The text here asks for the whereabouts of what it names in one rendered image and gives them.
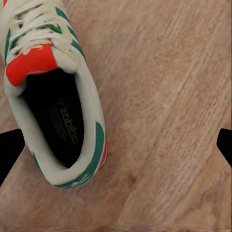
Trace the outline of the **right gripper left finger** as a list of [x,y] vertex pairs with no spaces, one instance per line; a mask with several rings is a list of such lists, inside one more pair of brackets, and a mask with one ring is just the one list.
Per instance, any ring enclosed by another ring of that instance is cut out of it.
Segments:
[[0,186],[24,147],[25,141],[21,129],[0,134]]

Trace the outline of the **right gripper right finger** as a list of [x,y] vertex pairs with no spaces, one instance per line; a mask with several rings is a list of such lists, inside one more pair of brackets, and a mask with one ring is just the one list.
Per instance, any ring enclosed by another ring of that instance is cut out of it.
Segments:
[[232,167],[232,130],[220,129],[217,146]]

